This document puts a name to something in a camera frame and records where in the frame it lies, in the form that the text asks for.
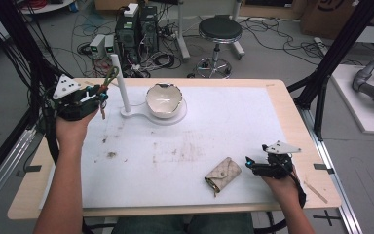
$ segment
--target wooden table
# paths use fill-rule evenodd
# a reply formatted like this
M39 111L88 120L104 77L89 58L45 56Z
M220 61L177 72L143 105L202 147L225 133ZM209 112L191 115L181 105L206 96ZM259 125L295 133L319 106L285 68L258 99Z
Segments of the wooden table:
M100 84L101 79L75 79L83 86ZM152 86L159 82L171 82L179 87L260 87L266 88L271 102L277 112L287 143L302 148L298 157L293 160L303 170L305 176L300 177L305 185L308 201L305 208L337 208L341 199L330 179L327 170L316 170L314 164L323 164L317 149L309 136L302 118L295 107L286 86L281 80L258 79L126 79L129 86ZM47 185L52 166L52 157L45 140L41 142L31 165L42 165L41 171L27 173L19 191L8 211L10 219L36 218L40 213L39 204ZM240 204L217 206L186 206L186 207L153 207L153 208L109 208L84 209L84 216L117 216L117 215L161 215L161 214L197 214L243 211L279 210L275 204Z

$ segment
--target round white base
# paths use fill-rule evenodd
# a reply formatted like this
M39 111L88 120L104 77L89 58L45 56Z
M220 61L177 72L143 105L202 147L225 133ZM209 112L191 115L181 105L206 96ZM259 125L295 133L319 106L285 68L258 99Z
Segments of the round white base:
M127 112L125 108L122 108L121 115L124 118L130 118L134 116L143 116L147 118L149 121L151 121L152 123L157 124L157 125L163 125L163 126L174 125L180 122L181 120L183 120L187 114L187 103L184 99L182 100L182 102L183 103L181 104L181 109L178 112L178 114L168 119L161 119L151 114L146 102L140 105L131 106L130 112Z

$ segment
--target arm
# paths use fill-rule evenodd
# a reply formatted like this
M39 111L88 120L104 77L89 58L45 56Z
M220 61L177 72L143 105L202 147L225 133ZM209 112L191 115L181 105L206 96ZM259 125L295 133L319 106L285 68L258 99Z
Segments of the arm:
M56 119L59 157L47 200L34 233L81 233L81 151L87 126L96 112L80 121Z
M278 200L283 210L289 233L315 233L315 230L299 205L297 188L291 177L287 176L282 179L271 177L262 178L272 189L275 198Z

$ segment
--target person's right arm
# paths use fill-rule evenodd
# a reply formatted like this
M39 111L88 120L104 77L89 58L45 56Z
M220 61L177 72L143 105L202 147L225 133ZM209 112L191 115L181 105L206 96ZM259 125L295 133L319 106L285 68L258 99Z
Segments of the person's right arm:
M276 200L286 218L287 228L290 234L310 234L315 233L311 223L303 213L300 207L296 184L293 179L288 176L282 179L271 177L262 177L269 185Z

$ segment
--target person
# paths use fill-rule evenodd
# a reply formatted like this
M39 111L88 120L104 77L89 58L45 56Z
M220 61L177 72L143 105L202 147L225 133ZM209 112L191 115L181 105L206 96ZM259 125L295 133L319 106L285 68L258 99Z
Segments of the person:
M96 112L79 121L56 118L56 138L59 157L47 200L35 224L34 233L81 233L82 189L81 152L87 127ZM280 204L287 221L289 233L315 233L312 225L300 208L294 181L263 177ZM113 233L185 233L181 215L150 215L120 218ZM160 226L172 223L171 226ZM250 213L198 214L194 215L188 233L253 233Z

